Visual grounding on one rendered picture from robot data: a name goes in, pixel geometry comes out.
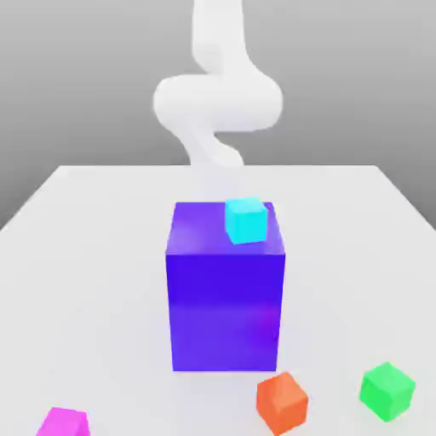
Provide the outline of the small green cube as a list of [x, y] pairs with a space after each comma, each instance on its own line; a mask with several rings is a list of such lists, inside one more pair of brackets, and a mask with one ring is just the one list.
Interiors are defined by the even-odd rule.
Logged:
[[416, 382], [390, 362], [363, 375], [359, 399], [384, 422], [390, 422], [409, 407]]

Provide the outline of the small cyan cube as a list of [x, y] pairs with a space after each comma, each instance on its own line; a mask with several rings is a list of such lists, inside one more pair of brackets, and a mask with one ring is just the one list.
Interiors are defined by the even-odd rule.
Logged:
[[225, 229], [233, 244], [267, 239], [268, 210], [259, 198], [234, 198], [225, 202]]

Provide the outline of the small orange cube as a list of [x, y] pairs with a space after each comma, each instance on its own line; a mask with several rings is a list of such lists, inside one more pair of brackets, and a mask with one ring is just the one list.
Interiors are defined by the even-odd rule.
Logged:
[[257, 385], [256, 410], [274, 436], [303, 424], [307, 407], [306, 392], [287, 371]]

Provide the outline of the small magenta cube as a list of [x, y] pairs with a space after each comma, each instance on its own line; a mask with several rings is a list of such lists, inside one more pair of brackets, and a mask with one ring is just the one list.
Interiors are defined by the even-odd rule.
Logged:
[[36, 436], [90, 436], [88, 416], [83, 411], [53, 407]]

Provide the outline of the large purple box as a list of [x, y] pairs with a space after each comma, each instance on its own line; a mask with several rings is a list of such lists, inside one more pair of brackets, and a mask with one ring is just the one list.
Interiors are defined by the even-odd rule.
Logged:
[[233, 244], [224, 204], [175, 204], [165, 251], [175, 371], [276, 370], [285, 248], [266, 207], [266, 240]]

